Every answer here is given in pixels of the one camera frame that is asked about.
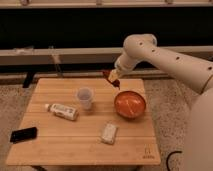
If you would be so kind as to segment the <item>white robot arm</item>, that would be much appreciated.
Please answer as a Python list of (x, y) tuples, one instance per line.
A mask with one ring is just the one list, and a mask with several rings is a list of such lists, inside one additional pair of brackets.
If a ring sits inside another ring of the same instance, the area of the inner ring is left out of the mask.
[(213, 171), (213, 62), (158, 47), (153, 34), (133, 34), (125, 38), (109, 80), (131, 72), (141, 61), (200, 94), (190, 110), (180, 171)]

